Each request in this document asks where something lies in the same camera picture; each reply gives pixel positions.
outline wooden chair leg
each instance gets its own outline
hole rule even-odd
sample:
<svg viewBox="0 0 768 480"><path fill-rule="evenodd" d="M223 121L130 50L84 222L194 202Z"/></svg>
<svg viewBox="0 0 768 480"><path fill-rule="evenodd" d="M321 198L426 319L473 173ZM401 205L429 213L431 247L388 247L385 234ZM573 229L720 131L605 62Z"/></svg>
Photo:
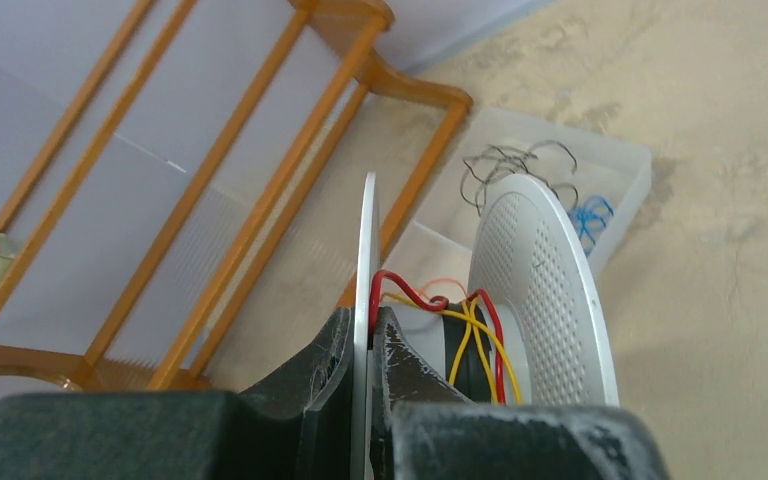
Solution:
<svg viewBox="0 0 768 480"><path fill-rule="evenodd" d="M301 32L304 30L309 15L308 10L296 11L281 37L269 52L260 71L252 80L248 89L246 89L236 109L223 127L222 132L216 137L213 146L201 162L195 175L193 175L184 194L181 195L163 228L155 237L154 242L145 257L143 257L142 262L140 262L119 300L113 306L101 329L96 334L95 339L93 339L92 344L90 344L87 352L84 354L84 361L90 369L95 367L110 348L134 305L136 305L137 300L139 300L140 295L142 295L154 272L165 258L172 243L198 203L198 200L207 189L215 173L219 170L228 152L234 146L240 131L242 131L275 78L275 75L281 69L281 66L293 49ZM89 371L82 371L78 372L76 376L78 378L85 378L89 373Z"/></svg>
<svg viewBox="0 0 768 480"><path fill-rule="evenodd" d="M446 118L437 127L437 131L434 132L434 136L431 139L431 143L425 148L422 157L416 165L411 176L408 178L407 183L402 188L402 192L399 194L393 207L390 209L390 213L387 214L387 218L384 219L384 223L381 225L381 256L386 258L387 254L393 248L395 241L398 239L408 216L411 213L413 205L422 193L422 188L428 181L428 177L434 170L434 166L437 161L443 155L443 151L451 141L452 137L457 133L461 123L466 118L466 114L469 112L469 104L458 102L449 107L446 113ZM355 277L349 281L343 290L343 295L340 297L338 305L340 306L352 306L354 305L355 298Z"/></svg>
<svg viewBox="0 0 768 480"><path fill-rule="evenodd" d="M216 273L199 298L198 303L181 329L166 357L157 369L157 373L148 384L152 390L168 388L173 374L183 362L196 337L204 328L207 318L219 303L219 299L230 284L237 269L248 253L263 224L269 217L283 190L298 169L314 137L322 128L329 113L334 108L340 94L348 85L353 74L369 56L373 43L385 27L383 18L372 18L366 28L358 35L351 50L343 58L331 83L313 108L304 126L302 126L275 174L269 180L263 195L258 199L251 214L244 222L239 234L228 249Z"/></svg>
<svg viewBox="0 0 768 480"><path fill-rule="evenodd" d="M346 130L349 128L349 125L363 104L363 99L366 98L367 92L369 92L368 86L363 84L358 85L354 93L352 93L348 103L343 107L343 111L340 112L337 121L331 127L331 131L328 132L328 135L325 137L325 141L322 143L316 156L311 161L307 170L305 170L302 178L299 180L298 186L293 190L293 194L287 200L287 204L284 206L283 210L281 210L281 213L275 220L275 224L269 230L266 239L263 241L263 245L257 251L257 254L246 270L246 273L243 275L243 278L240 280L240 283L234 289L233 295L219 315L216 325L211 328L207 340L199 349L192 365L190 365L187 374L191 379L200 377L204 373L204 370L207 368L211 359L213 359L213 355L216 354L216 350L219 348L219 344L228 332L228 328L233 323L234 318L236 318L237 313L240 311L243 303L245 303L257 283L257 279L260 277L266 264L278 248L278 243L290 227L290 224L293 222L299 209L301 209L305 198L307 198L308 194L313 189L316 180L325 169L325 164L328 163L328 160L331 158L331 155L334 153L334 150L336 150L337 145L340 143L340 140L343 138L343 135L346 133Z"/></svg>
<svg viewBox="0 0 768 480"><path fill-rule="evenodd" d="M81 88L78 89L78 93L72 99L72 103L63 112L63 116L57 121L57 125L54 126L39 153L34 157L31 166L28 167L22 179L19 180L19 185L16 186L16 189L10 194L10 198L7 199L7 202L1 208L0 232L6 233L10 225L13 224L13 221L25 205L25 201L31 196L34 188L36 188L40 179L45 175L45 172L54 160L54 156L57 155L57 152L66 143L66 138L72 133L75 125L78 124L78 120L84 114L90 102L92 102L107 75L113 70L116 61L122 55L122 52L125 51L125 47L128 46L128 42L134 36L134 32L142 24L155 2L156 0L137 0L133 8L131 8L122 25L119 26L119 30L113 35L113 39L110 40L107 48L104 49L101 57L99 57L95 66L90 70L90 74L84 80Z"/></svg>
<svg viewBox="0 0 768 480"><path fill-rule="evenodd" d="M172 40L181 29L181 26L184 24L184 21L187 19L187 16L196 4L196 1L197 0L181 0L178 3L172 16L166 22L166 25L164 25L160 35L155 39L148 53L143 58L142 63L140 63L137 68L136 73L134 73L131 82L119 96L119 99L110 110L104 123L102 123L98 131L96 131L96 134L90 142L89 147L87 147L87 150L84 152L84 155L72 169L72 172L69 174L63 187L61 187L57 196L54 198L54 201L43 215L42 220L40 220L40 223L28 237L22 250L5 273L4 278L0 283L0 312L4 307L4 304L7 303L7 300L10 298L10 295L19 285L19 281L22 280L22 277L28 271L34 258L36 258L46 240L48 240L49 235L51 235L51 232L54 230L60 217L63 216L66 208L75 197L75 194L78 193L81 184L89 175L96 161L104 151L104 148L107 146L107 143L113 137L116 128L119 126L122 119L125 117L125 114L130 109L131 104L134 103L140 90L142 90L146 81L151 76L151 73L154 71L154 67L157 66L157 63L160 61L161 57L163 57L163 54L169 48Z"/></svg>

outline yellow wire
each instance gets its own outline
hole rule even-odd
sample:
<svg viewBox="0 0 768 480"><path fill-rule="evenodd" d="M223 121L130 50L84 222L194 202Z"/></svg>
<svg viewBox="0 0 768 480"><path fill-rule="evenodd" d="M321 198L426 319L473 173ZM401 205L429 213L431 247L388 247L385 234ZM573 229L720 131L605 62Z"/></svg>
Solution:
<svg viewBox="0 0 768 480"><path fill-rule="evenodd" d="M469 307L469 318L478 321L475 316L475 308L478 306L478 298L472 301ZM466 312L466 301L464 301L464 311ZM493 372L490 369L490 362L487 361L487 356L484 354L484 344L481 341L481 334L475 326L468 325L467 328L472 329L472 334L475 335L475 343L478 345L478 358L481 359L481 366L484 367L484 374L487 375L487 385L490 386L490 400L493 403L499 403L499 395L496 393L496 381L493 379Z"/></svg>
<svg viewBox="0 0 768 480"><path fill-rule="evenodd" d="M464 311L469 311L466 306L466 301L464 301L463 304L464 304ZM449 385L454 385L455 380L458 379L458 370L461 369L461 360L463 359L464 352L466 352L466 346L469 345L469 337L471 334L472 334L472 327L469 324L467 324L466 331L464 332L463 340L461 340L461 344L458 346L458 351L455 352L455 360L452 361L452 371L449 373Z"/></svg>
<svg viewBox="0 0 768 480"><path fill-rule="evenodd" d="M415 303L413 303L409 298L405 298L405 297L403 297L401 295L396 295L394 293L385 293L384 296L385 297L390 297L390 298L392 298L394 300L397 300L397 301L402 302L404 304L410 305L412 307L417 307L417 305ZM459 318L459 319L469 323L470 325L472 325L472 326L478 328L479 330L481 330L482 332L484 332L487 335L487 337L489 337L490 340L493 341L493 343L496 345L496 349L499 351L499 355L502 357L502 363L505 364L505 369L508 371L508 376L511 378L511 387L513 387L513 390L514 390L514 398L516 399L517 404L522 404L522 395L520 395L520 392L519 392L519 386L518 386L516 374L514 373L514 369L511 366L511 361L508 358L508 354L507 354L507 352L505 352L505 347L502 346L502 342L499 341L499 338L496 337L496 334L494 334L483 323L479 322L478 320L469 318L468 316L466 316L466 315L464 315L464 314L462 314L460 312L455 312L455 311L452 311L452 310L443 310L443 311L438 312L438 313L441 313L443 315L448 315L448 316L454 317L454 318Z"/></svg>

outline black rubber surround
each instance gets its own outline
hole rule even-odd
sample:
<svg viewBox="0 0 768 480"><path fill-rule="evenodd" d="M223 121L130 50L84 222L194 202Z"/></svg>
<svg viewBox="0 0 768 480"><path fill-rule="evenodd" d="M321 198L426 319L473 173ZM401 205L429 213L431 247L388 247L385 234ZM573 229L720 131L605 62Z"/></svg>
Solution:
<svg viewBox="0 0 768 480"><path fill-rule="evenodd" d="M450 303L448 310L458 313L464 313L463 305ZM455 363L455 354L463 340L467 322L460 318L451 317L443 314L443 338L446 346L446 378L452 373L452 364ZM484 314L480 308L475 309L476 320L487 325L484 321ZM481 344L484 347L484 355L490 361L490 338L486 333L481 332ZM470 337L466 351L461 358L458 367L458 376L455 378L454 387L474 402L490 402L490 384L487 381L487 375L484 373L484 367L481 365L481 358L478 356L478 346L475 344L475 337Z"/></svg>

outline white plastic box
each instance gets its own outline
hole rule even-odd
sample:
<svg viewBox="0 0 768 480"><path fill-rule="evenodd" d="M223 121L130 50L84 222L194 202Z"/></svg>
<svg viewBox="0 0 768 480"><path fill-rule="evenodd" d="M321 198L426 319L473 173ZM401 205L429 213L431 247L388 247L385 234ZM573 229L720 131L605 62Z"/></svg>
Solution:
<svg viewBox="0 0 768 480"><path fill-rule="evenodd" d="M495 107L484 107L473 117L463 140L384 266L416 287L438 277L466 282L479 217L475 207L461 197L460 183L466 170L462 159L480 154L488 145L526 150L544 140L555 140L569 148L578 168L573 174L566 152L547 146L535 151L539 160L529 161L529 170L552 184L572 183L581 202L600 195L614 211L588 256L593 277L598 278L652 187L652 152L641 145ZM558 193L561 203L569 209L572 191L559 189ZM457 287L436 286L430 293L460 298L457 291Z"/></svg>

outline red wire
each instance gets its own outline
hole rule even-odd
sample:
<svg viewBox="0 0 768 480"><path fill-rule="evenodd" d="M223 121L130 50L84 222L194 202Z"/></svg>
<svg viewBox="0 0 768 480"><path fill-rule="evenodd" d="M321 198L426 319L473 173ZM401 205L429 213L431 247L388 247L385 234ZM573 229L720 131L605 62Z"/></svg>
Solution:
<svg viewBox="0 0 768 480"><path fill-rule="evenodd" d="M372 337L372 332L375 330L375 325L378 323L378 306L381 304L381 284L384 279L388 278L392 280L399 288L405 292L405 295L411 299L419 308L429 312L440 312L449 307L449 299L441 295L431 297L428 303L421 296L419 296L413 288L408 285L402 277L389 270L379 270L375 272L372 277L372 284L369 291L369 335ZM502 333L502 322L499 320L499 313L496 311L496 307L490 300L490 295L483 288L477 289L470 295L467 300L472 301L475 297L480 296L484 305L487 307L487 312L490 314L490 319L493 321L493 328L496 330L496 338L499 339L499 344L505 345L505 337ZM503 368L502 353L499 349L496 349L496 393L499 397L499 403L505 404L505 371Z"/></svg>
<svg viewBox="0 0 768 480"><path fill-rule="evenodd" d="M375 325L378 323L378 305L381 304L381 284L384 279L388 278L405 292L405 295L417 304L423 310L429 312L440 312L449 307L449 299L440 295L431 297L429 300L432 303L427 303L420 297L413 288L408 285L402 277L396 275L389 270L378 270L372 277L372 285L369 288L369 335L375 330Z"/></svg>
<svg viewBox="0 0 768 480"><path fill-rule="evenodd" d="M499 320L499 312L496 311L496 306L490 300L490 295L483 288L479 288L469 296L468 300L472 301L476 296L481 296L481 300L484 301L484 305L487 307L487 312L490 314L490 319L493 321L493 328L496 330L496 338L499 339L499 344L505 346L505 336L502 333L502 322ZM496 395L499 397L499 403L506 404L507 398L505 398L505 370L503 367L502 353L499 349L496 349Z"/></svg>

